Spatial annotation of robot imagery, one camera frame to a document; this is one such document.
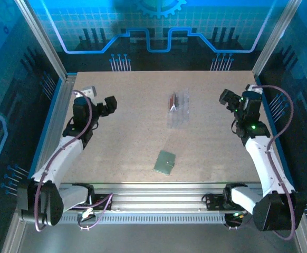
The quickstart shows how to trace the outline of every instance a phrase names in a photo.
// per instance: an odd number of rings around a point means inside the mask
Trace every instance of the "floor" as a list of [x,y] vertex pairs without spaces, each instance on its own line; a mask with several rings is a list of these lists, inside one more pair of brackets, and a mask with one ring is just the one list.
[[[118,108],[100,118],[63,182],[259,182],[250,155],[231,133],[233,115],[218,101],[224,89],[241,94],[254,83],[251,71],[79,72],[75,89],[94,85],[98,102],[114,95]],[[169,96],[184,89],[189,122],[168,129]],[[263,108],[261,120],[267,123]],[[153,170],[161,150],[176,155],[169,176]]]
[[19,253],[295,253],[295,241],[281,241],[272,232],[249,225],[98,225],[81,231],[76,225],[47,227],[42,233],[27,225]]

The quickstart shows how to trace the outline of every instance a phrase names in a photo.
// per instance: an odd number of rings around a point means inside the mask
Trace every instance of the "speckled tabletop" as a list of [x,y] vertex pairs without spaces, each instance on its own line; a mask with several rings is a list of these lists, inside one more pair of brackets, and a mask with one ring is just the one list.
[[[114,95],[118,108],[99,127],[63,182],[259,182],[233,115],[219,103],[224,89],[241,94],[251,71],[79,72],[75,89],[94,85],[98,102]],[[167,128],[169,95],[189,89],[189,122]],[[72,97],[66,122],[72,116]],[[261,120],[268,124],[264,109]],[[160,150],[176,155],[169,176],[153,170]]]

